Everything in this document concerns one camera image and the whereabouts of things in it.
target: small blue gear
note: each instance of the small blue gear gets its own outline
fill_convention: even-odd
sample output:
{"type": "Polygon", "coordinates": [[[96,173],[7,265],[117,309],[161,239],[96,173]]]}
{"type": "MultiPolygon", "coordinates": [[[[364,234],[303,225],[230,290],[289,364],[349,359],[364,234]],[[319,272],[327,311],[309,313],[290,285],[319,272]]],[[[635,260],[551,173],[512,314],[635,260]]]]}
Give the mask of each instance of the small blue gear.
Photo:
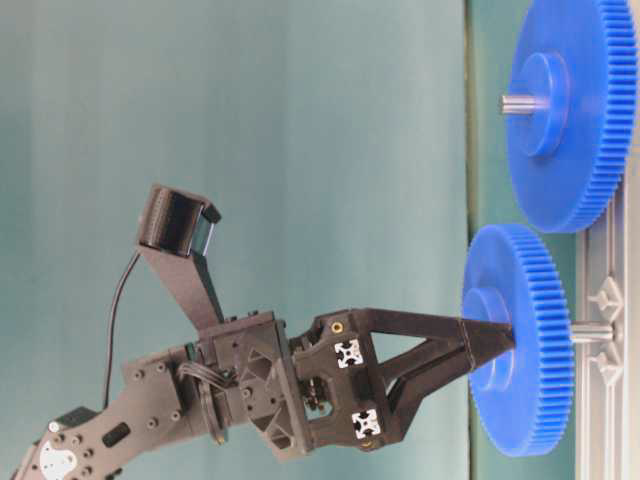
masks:
{"type": "Polygon", "coordinates": [[[512,457],[543,455],[562,438],[574,360],[562,284],[542,241],[522,225],[489,225],[471,243],[464,318],[511,322],[515,349],[470,375],[493,444],[512,457]]]}
{"type": "Polygon", "coordinates": [[[533,1],[509,95],[535,109],[506,126],[516,198],[536,228],[576,232],[606,209],[633,134],[636,56],[627,0],[533,1]]]}

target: screw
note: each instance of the screw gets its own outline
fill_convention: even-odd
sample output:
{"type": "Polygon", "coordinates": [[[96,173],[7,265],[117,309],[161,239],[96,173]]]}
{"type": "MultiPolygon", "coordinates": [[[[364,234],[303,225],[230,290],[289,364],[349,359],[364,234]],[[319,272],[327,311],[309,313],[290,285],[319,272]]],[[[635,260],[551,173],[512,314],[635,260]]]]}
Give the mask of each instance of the screw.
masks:
{"type": "Polygon", "coordinates": [[[344,331],[344,325],[341,322],[333,322],[331,324],[331,331],[335,334],[342,333],[344,331]]]}

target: gear teeth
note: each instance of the gear teeth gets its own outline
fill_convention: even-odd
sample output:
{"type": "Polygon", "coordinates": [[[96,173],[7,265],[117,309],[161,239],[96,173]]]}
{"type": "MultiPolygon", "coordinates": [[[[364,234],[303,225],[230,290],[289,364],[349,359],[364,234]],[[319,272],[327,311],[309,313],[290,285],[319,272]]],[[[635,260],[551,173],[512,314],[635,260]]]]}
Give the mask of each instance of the gear teeth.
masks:
{"type": "Polygon", "coordinates": [[[528,230],[523,234],[509,236],[517,253],[523,252],[525,249],[531,251],[535,247],[537,255],[546,260],[547,271],[544,275],[528,276],[529,291],[546,290],[554,296],[553,299],[532,299],[541,350],[541,388],[540,403],[531,432],[529,452],[533,455],[542,455],[551,451],[558,444],[569,421],[574,387],[574,359],[569,310],[556,266],[542,241],[528,230]],[[545,402],[549,399],[553,400],[551,407],[545,402]],[[558,404],[563,405],[566,410],[558,413],[556,410],[558,404]]]}
{"type": "Polygon", "coordinates": [[[600,0],[598,7],[609,66],[604,129],[587,188],[562,232],[588,228],[605,211],[624,174],[633,137],[638,82],[633,14],[627,0],[600,0]]]}
{"type": "MultiPolygon", "coordinates": [[[[515,455],[544,455],[562,439],[573,403],[575,364],[569,310],[556,266],[542,241],[521,225],[496,227],[508,237],[515,257],[525,272],[540,347],[535,417],[526,444],[515,455]]],[[[478,392],[473,382],[471,391],[475,402],[478,392]]],[[[491,437],[482,412],[478,411],[483,427],[491,437]]]]}

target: green backdrop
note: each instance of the green backdrop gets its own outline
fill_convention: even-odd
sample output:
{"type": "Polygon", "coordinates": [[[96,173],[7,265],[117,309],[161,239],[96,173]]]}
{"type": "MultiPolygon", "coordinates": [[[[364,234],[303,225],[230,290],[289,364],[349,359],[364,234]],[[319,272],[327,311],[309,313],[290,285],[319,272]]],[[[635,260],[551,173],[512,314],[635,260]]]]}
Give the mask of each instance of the green backdrop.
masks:
{"type": "MultiPolygon", "coordinates": [[[[462,2],[7,0],[0,65],[0,478],[50,418],[98,406],[107,309],[154,181],[222,211],[209,261],[227,314],[273,308],[297,334],[349,306],[458,312],[462,2]]],[[[193,337],[141,263],[117,361],[193,337]]],[[[246,427],[124,478],[464,480],[467,408],[461,380],[374,454],[279,465],[246,427]]]]}

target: metal bracket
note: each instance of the metal bracket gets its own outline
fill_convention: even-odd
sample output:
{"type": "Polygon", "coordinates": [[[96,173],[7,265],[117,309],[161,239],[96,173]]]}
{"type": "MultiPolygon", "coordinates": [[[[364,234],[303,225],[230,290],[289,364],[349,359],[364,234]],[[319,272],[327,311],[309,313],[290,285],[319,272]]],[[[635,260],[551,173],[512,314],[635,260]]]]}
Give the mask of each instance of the metal bracket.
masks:
{"type": "MultiPolygon", "coordinates": [[[[635,22],[640,0],[630,0],[635,22]]],[[[576,479],[640,472],[640,121],[609,208],[577,239],[576,479]]]]}

